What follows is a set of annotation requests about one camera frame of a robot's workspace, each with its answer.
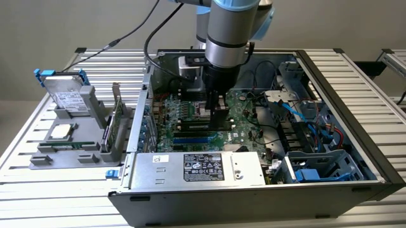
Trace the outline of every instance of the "white wall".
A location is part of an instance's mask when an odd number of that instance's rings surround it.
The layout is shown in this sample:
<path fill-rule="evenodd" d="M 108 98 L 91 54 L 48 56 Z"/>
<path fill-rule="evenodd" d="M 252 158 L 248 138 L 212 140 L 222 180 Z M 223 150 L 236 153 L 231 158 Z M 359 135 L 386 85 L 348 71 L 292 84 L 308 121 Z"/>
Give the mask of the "white wall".
<path fill-rule="evenodd" d="M 76 47 L 101 48 L 143 20 L 153 0 L 1 0 L 0 100 L 39 100 L 32 70 L 64 67 Z M 406 49 L 406 0 L 274 0 L 276 13 L 260 48 L 342 48 L 374 60 L 380 48 Z M 145 26 L 116 48 L 141 48 L 176 4 L 161 0 Z M 151 42 L 187 48 L 195 41 L 195 8 L 185 6 Z M 399 78 L 378 79 L 403 90 Z"/>

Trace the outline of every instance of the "metal rail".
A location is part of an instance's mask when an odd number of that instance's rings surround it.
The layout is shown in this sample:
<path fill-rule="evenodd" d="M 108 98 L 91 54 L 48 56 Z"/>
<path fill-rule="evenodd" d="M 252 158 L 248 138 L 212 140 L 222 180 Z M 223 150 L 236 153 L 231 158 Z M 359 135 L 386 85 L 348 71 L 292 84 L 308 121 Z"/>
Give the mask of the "metal rail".
<path fill-rule="evenodd" d="M 81 58 L 96 50 L 88 50 Z M 346 55 L 332 50 L 307 50 L 319 70 L 336 90 L 402 177 L 406 177 L 406 125 L 393 102 L 367 80 Z M 96 96 L 113 104 L 112 82 L 121 83 L 123 100 L 136 107 L 144 60 L 139 50 L 108 50 L 80 64 L 96 87 Z M 55 104 L 45 96 L 0 158 L 0 227 L 129 227 L 105 197 L 119 181 L 105 180 L 113 168 L 28 169 L 31 155 L 56 117 Z M 406 224 L 406 189 L 379 202 L 364 202 L 338 219 L 226 224 L 199 227 L 338 228 L 367 226 L 399 228 Z"/>

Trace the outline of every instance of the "green circuit board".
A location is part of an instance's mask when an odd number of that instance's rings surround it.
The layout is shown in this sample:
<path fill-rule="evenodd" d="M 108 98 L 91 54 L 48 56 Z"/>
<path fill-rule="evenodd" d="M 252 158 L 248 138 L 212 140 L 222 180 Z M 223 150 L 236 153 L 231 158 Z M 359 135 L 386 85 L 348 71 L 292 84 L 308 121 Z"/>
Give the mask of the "green circuit board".
<path fill-rule="evenodd" d="M 207 137 L 194 136 L 190 134 L 188 139 L 207 138 L 207 143 L 173 143 L 175 133 L 179 132 L 177 120 L 183 121 L 208 121 L 210 112 L 204 110 L 204 101 L 180 101 L 177 96 L 169 95 L 159 102 L 157 115 L 155 119 L 157 122 L 157 152 L 190 152 L 190 151 L 228 151 L 230 146 L 246 146 L 248 151 L 256 151 L 258 156 L 266 151 L 266 146 L 252 142 L 248 137 L 251 131 L 255 136 L 259 133 L 259 127 L 251 124 L 243 116 L 243 110 L 252 110 L 252 103 L 247 98 L 247 93 L 240 91 L 230 91 L 226 98 L 230 113 L 228 117 L 232 119 L 231 131 L 210 132 Z M 255 118 L 248 116 L 252 122 L 258 122 Z M 264 143 L 263 138 L 258 138 L 256 142 Z"/>

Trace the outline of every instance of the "motherboard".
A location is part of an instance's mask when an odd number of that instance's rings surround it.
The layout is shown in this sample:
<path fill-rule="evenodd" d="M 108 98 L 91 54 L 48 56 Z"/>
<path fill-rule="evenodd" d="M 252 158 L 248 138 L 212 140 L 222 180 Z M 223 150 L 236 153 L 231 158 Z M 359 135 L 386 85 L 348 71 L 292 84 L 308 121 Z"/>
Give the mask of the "motherboard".
<path fill-rule="evenodd" d="M 157 152 L 251 151 L 258 152 L 262 163 L 266 146 L 255 115 L 244 115 L 252 110 L 250 92 L 227 93 L 228 130 L 211 131 L 210 110 L 206 101 L 184 101 L 173 94 L 160 95 L 153 102 L 153 117 L 157 126 Z"/>

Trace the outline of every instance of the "warning label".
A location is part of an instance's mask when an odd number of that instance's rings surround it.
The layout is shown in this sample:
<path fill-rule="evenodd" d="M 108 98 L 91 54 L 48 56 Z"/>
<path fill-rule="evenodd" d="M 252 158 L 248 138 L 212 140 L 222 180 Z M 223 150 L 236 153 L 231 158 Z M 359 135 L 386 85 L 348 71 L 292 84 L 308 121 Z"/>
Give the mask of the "warning label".
<path fill-rule="evenodd" d="M 88 110 L 79 92 L 55 93 L 55 95 L 59 105 L 63 106 L 68 112 L 81 112 Z"/>
<path fill-rule="evenodd" d="M 187 182 L 224 180 L 220 153 L 184 154 L 183 163 L 183 179 Z"/>

